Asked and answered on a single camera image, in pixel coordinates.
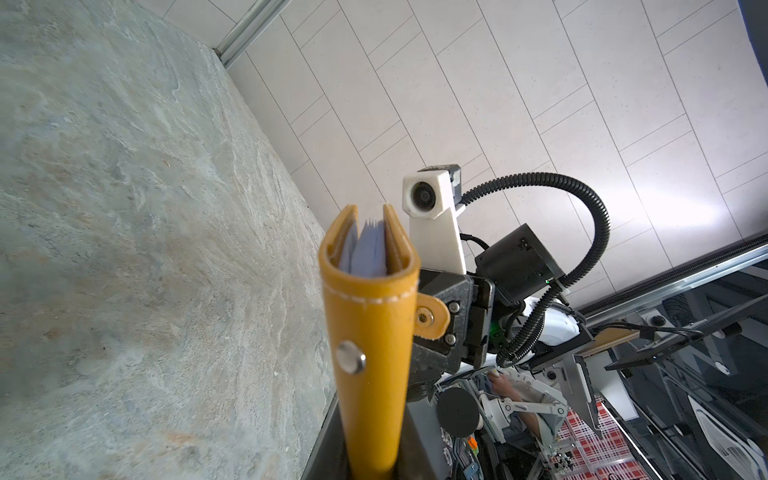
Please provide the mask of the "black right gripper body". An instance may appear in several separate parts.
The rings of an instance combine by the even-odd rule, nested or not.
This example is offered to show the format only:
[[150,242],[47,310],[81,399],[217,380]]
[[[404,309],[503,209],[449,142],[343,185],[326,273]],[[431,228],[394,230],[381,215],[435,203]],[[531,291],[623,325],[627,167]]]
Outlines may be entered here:
[[486,360],[495,285],[475,275],[423,269],[419,292],[443,302],[449,313],[446,331],[435,340],[415,337],[407,399],[430,396],[444,374],[456,374],[464,364],[479,368]]

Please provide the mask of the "yellow leather card holder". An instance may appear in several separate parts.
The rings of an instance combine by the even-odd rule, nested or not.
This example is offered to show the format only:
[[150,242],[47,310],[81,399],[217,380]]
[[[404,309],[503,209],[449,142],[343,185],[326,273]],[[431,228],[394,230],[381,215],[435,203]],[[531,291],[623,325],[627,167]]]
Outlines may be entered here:
[[390,205],[365,228],[356,205],[342,209],[318,263],[351,475],[391,479],[413,339],[442,337],[450,324],[447,306],[419,293],[421,260]]

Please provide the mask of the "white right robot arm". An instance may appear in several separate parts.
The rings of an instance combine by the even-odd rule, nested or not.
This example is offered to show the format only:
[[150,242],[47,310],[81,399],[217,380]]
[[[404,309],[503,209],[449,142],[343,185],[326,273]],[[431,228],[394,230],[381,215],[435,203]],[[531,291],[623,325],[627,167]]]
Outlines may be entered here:
[[518,361],[501,357],[530,319],[537,291],[561,274],[526,225],[485,245],[473,272],[422,270],[419,291],[445,304],[449,325],[436,340],[415,338],[408,401],[428,399],[445,424],[475,419],[499,441],[503,429],[528,417],[538,422],[540,444],[549,446],[570,411],[596,430],[596,399],[577,352],[593,336],[578,311],[554,300],[532,350]]

